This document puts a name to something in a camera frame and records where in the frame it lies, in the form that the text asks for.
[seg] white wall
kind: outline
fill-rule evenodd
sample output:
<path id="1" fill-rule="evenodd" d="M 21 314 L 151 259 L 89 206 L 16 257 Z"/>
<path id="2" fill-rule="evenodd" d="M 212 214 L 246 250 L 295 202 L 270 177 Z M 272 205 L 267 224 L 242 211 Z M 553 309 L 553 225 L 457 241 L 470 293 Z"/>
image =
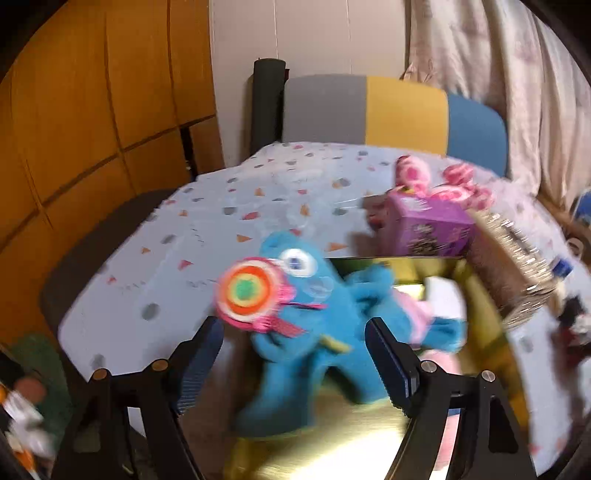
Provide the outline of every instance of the white wall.
<path id="1" fill-rule="evenodd" d="M 226 166 L 248 156 L 249 77 L 259 58 L 290 77 L 404 71 L 405 0 L 210 0 L 213 79 Z"/>

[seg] bottle cap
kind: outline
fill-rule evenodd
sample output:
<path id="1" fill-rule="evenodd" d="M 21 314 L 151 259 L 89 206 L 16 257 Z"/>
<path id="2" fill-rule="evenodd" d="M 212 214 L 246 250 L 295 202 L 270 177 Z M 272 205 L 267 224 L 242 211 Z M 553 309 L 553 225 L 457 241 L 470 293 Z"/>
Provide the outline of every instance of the bottle cap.
<path id="1" fill-rule="evenodd" d="M 573 271 L 573 266 L 564 258 L 557 257 L 554 260 L 552 273 L 555 277 L 566 278 Z"/>

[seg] purple box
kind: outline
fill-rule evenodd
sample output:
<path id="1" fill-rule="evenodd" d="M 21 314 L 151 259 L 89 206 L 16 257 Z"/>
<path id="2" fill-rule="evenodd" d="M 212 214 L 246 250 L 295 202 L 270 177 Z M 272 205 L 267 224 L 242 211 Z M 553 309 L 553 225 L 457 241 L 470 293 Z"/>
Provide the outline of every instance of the purple box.
<path id="1" fill-rule="evenodd" d="M 390 192 L 384 213 L 380 255 L 457 257 L 474 235 L 474 220 L 457 203 L 445 200 Z"/>

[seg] curtain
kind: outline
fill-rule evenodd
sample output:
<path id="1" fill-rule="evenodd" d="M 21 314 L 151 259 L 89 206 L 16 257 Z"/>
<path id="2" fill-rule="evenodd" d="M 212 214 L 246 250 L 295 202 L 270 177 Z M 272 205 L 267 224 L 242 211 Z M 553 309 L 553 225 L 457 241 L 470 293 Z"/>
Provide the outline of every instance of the curtain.
<path id="1" fill-rule="evenodd" d="M 419 79 L 499 112 L 525 192 L 569 208 L 591 184 L 591 89 L 519 0 L 411 0 L 409 61 Z"/>

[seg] screw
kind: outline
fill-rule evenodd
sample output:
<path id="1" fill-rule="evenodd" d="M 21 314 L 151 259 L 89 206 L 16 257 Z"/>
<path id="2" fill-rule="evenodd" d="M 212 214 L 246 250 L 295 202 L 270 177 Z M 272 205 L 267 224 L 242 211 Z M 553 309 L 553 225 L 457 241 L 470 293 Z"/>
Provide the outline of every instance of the screw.
<path id="1" fill-rule="evenodd" d="M 424 362 L 421 362 L 421 368 L 425 370 L 425 372 L 432 374 L 435 370 L 437 370 L 437 365 L 430 360 L 425 360 Z"/>
<path id="2" fill-rule="evenodd" d="M 168 362 L 166 360 L 156 360 L 152 364 L 152 370 L 155 372 L 164 372 L 168 368 Z"/>
<path id="3" fill-rule="evenodd" d="M 496 378 L 496 375 L 490 370 L 484 370 L 481 375 L 487 382 L 494 382 Z"/>
<path id="4" fill-rule="evenodd" d="M 99 368 L 97 371 L 95 371 L 92 374 L 92 378 L 94 380 L 103 380 L 103 379 L 107 378 L 107 374 L 108 374 L 108 371 L 106 368 Z"/>

